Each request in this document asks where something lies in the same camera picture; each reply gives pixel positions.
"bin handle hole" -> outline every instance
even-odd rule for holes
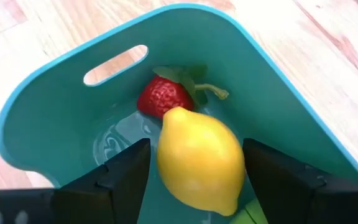
[[[95,86],[105,79],[114,76],[120,71],[135,65],[147,55],[148,48],[146,45],[137,45],[125,52],[113,57],[110,60],[94,67],[84,76],[86,85]]]

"teal plastic bin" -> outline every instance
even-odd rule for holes
[[[97,85],[84,75],[136,46],[146,56]],[[197,4],[156,9],[77,47],[28,76],[0,114],[0,154],[62,186],[140,138],[152,160],[139,223],[227,223],[196,210],[160,180],[156,145],[161,122],[140,114],[136,99],[159,65],[205,63],[205,81],[230,92],[209,95],[202,113],[227,124],[240,142],[254,138],[303,162],[358,182],[358,164],[255,40],[224,13]],[[239,208],[254,198],[246,181]]]

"strawberry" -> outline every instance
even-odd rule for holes
[[[207,103],[204,90],[213,91],[221,100],[229,94],[210,84],[194,83],[193,78],[200,78],[206,73],[205,65],[157,67],[153,71],[156,76],[137,100],[137,109],[146,115],[162,119],[165,112],[177,106],[194,110]]]
[[[162,119],[168,110],[181,106],[194,109],[194,103],[185,87],[156,75],[137,100],[137,109],[144,114]]]

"lemon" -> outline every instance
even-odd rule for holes
[[[244,155],[219,120],[181,107],[167,111],[157,165],[167,189],[186,205],[224,216],[237,210],[246,175]]]

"green object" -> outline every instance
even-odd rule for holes
[[[267,224],[267,220],[259,201],[253,199],[233,218],[230,224]]]
[[[147,55],[97,85],[92,68],[136,45]],[[160,65],[205,64],[207,91],[200,112],[220,119],[240,142],[254,138],[338,176],[358,182],[358,163],[346,151],[256,41],[224,13],[197,4],[156,9],[77,47],[29,75],[0,114],[0,154],[19,169],[34,170],[62,186],[140,138],[155,152],[161,122],[141,115],[136,100]],[[231,217],[190,208],[175,199],[158,175],[152,154],[139,223],[214,224]],[[239,204],[255,195],[246,181]]]

